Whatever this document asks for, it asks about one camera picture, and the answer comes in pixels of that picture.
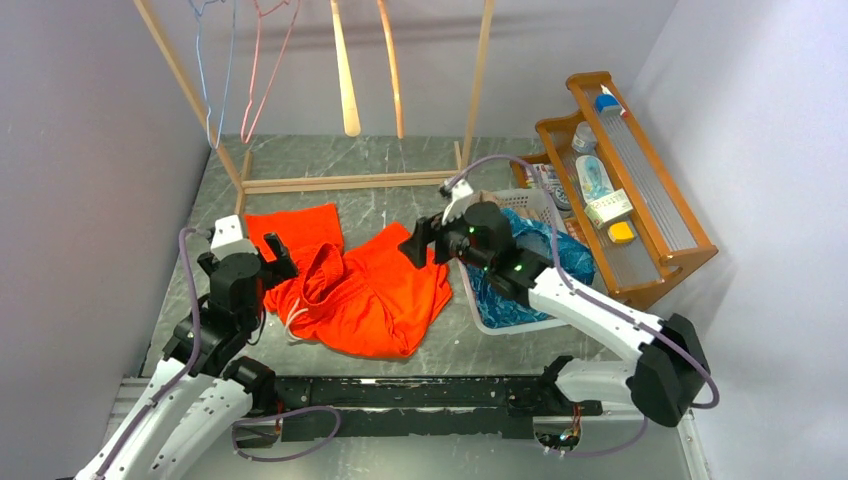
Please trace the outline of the orange shorts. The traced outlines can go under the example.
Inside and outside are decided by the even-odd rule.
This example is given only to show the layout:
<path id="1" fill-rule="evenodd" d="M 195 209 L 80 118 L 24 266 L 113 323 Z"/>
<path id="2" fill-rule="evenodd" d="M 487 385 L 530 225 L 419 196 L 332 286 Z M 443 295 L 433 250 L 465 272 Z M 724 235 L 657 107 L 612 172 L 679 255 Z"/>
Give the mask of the orange shorts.
<path id="1" fill-rule="evenodd" d="M 267 291 L 264 307 L 291 342 L 319 342 L 344 354 L 402 359 L 414 354 L 452 300 L 446 265 L 415 268 L 399 251 L 409 232 L 386 226 L 348 250 L 334 204 L 266 215 L 246 215 L 250 239 L 262 255 L 277 235 L 298 275 Z"/>

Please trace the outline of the beige shorts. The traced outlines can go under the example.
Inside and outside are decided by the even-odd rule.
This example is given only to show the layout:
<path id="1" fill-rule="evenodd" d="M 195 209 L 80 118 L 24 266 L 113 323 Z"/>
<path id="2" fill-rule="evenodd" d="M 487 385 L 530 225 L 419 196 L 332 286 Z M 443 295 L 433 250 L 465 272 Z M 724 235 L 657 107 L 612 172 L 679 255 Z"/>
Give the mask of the beige shorts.
<path id="1" fill-rule="evenodd" d="M 495 204 L 499 209 L 505 208 L 506 203 L 503 199 L 497 196 L 494 192 L 490 191 L 478 191 L 476 193 L 476 201 L 480 202 L 491 202 Z"/>

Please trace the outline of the pink hanger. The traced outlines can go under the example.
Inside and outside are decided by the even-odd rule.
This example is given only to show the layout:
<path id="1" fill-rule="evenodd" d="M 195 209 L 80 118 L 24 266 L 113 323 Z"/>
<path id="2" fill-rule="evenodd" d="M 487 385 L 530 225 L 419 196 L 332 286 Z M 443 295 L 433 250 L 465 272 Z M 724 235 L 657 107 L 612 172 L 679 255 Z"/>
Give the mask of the pink hanger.
<path id="1" fill-rule="evenodd" d="M 250 65 L 250 75 L 247 90 L 247 100 L 239 129 L 239 139 L 248 144 L 256 135 L 257 128 L 264 113 L 271 91 L 276 83 L 283 59 L 299 19 L 302 1 L 253 1 L 255 13 L 255 36 L 253 56 Z M 278 42 L 273 65 L 267 72 L 262 72 L 262 48 L 270 36 L 266 33 L 266 20 L 286 11 L 288 24 L 283 37 Z"/>

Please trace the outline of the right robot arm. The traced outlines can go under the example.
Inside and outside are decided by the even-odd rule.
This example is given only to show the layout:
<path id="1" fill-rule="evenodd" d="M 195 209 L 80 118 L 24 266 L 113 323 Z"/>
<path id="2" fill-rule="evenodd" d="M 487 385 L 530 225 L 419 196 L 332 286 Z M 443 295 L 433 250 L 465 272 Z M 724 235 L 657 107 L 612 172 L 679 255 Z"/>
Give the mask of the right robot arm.
<path id="1" fill-rule="evenodd" d="M 714 408 L 719 392 L 693 323 L 638 311 L 562 272 L 554 262 L 520 247 L 506 216 L 492 202 L 416 221 L 398 246 L 418 269 L 457 259 L 481 270 L 502 297 L 563 320 L 617 355 L 617 360 L 565 360 L 539 391 L 550 413 L 576 402 L 629 403 L 648 420 L 677 426 L 692 409 Z M 712 398 L 696 398 L 708 387 Z"/>

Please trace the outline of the wooden hanger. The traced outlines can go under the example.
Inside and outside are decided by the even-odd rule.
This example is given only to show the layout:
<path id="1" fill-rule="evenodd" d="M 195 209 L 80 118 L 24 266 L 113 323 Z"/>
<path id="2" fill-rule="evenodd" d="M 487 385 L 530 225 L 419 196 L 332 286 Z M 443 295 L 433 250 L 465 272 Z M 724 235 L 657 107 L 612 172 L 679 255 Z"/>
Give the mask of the wooden hanger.
<path id="1" fill-rule="evenodd" d="M 398 139 L 403 139 L 405 137 L 404 110 L 391 20 L 384 0 L 377 0 L 377 8 L 385 39 L 390 84 L 392 89 L 392 100 L 395 111 L 396 134 Z"/>
<path id="2" fill-rule="evenodd" d="M 330 0 L 330 9 L 336 51 L 343 129 L 347 136 L 356 137 L 361 133 L 361 123 L 337 0 Z"/>

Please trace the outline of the blue patterned shorts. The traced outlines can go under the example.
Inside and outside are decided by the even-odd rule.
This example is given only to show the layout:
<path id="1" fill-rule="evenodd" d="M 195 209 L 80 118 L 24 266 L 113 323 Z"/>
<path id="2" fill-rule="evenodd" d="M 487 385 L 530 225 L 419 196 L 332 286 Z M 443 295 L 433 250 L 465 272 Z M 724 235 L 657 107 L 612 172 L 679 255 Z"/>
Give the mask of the blue patterned shorts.
<path id="1" fill-rule="evenodd" d="M 511 225 L 501 210 L 491 202 L 470 206 L 463 214 L 469 225 L 471 245 L 459 265 L 482 270 L 484 279 L 503 298 L 529 307 L 530 291 L 537 286 L 541 275 L 554 273 L 562 267 L 557 252 L 557 230 L 551 227 L 550 258 L 520 247 Z"/>

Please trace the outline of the blue wire hanger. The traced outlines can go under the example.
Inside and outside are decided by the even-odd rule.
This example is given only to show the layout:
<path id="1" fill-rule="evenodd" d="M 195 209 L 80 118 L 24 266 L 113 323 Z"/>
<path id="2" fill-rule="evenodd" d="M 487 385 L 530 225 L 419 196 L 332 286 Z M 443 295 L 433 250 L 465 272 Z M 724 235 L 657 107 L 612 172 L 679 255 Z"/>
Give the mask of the blue wire hanger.
<path id="1" fill-rule="evenodd" d="M 228 116 L 238 10 L 235 1 L 188 1 L 194 21 L 194 58 L 201 94 L 201 120 L 210 148 L 220 146 Z M 208 32 L 213 20 L 223 17 L 227 35 L 221 29 Z"/>

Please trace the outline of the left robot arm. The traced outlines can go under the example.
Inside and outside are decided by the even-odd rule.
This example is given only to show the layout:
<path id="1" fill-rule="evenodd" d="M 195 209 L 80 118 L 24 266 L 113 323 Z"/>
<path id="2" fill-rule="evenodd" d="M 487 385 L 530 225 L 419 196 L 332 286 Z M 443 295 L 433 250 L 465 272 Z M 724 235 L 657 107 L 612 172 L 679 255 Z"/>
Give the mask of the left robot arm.
<path id="1" fill-rule="evenodd" d="M 218 227 L 198 258 L 209 291 L 174 329 L 144 393 L 79 479 L 179 479 L 231 424 L 278 413 L 276 376 L 241 355 L 264 325 L 265 293 L 298 270 L 274 234 L 265 259 L 239 228 Z"/>

